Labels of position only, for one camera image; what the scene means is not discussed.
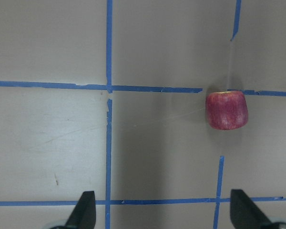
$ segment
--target grid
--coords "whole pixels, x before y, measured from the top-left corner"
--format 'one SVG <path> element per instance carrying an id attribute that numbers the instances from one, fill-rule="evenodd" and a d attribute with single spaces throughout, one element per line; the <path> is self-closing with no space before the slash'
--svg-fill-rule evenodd
<path id="1" fill-rule="evenodd" d="M 107 35 L 106 35 L 106 78 L 107 84 L 76 85 L 72 83 L 42 83 L 42 82 L 12 82 L 0 81 L 0 87 L 40 87 L 52 89 L 74 89 L 74 90 L 105 90 L 108 93 L 113 91 L 129 92 L 151 92 L 151 93 L 199 93 L 203 88 L 184 87 L 153 87 L 153 86 L 129 86 L 112 85 L 112 0 L 107 0 Z M 241 0 L 236 0 L 235 21 L 233 36 L 238 32 L 240 20 Z M 281 91 L 254 91 L 244 90 L 245 95 L 262 96 L 286 96 Z M 220 204 L 230 202 L 229 198 L 221 198 L 222 181 L 225 157 L 219 158 L 216 198 L 184 198 L 184 199 L 150 199 L 150 200 L 111 200 L 111 152 L 112 152 L 112 99 L 108 99 L 107 130 L 106 130 L 106 193 L 105 200 L 96 200 L 97 205 L 105 205 L 105 228 L 111 227 L 111 205 L 161 205 L 161 204 L 185 204 L 185 203 L 215 203 L 213 229 L 218 227 Z M 255 197 L 253 201 L 286 201 L 286 197 Z M 0 206 L 68 206 L 76 205 L 77 201 L 0 201 Z"/>

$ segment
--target red apple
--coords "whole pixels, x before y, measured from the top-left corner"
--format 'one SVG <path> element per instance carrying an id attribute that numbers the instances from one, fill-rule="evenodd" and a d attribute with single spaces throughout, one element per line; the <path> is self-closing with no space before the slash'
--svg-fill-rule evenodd
<path id="1" fill-rule="evenodd" d="M 205 100 L 205 109 L 214 129 L 233 130 L 248 122 L 247 104 L 241 91 L 211 93 Z"/>

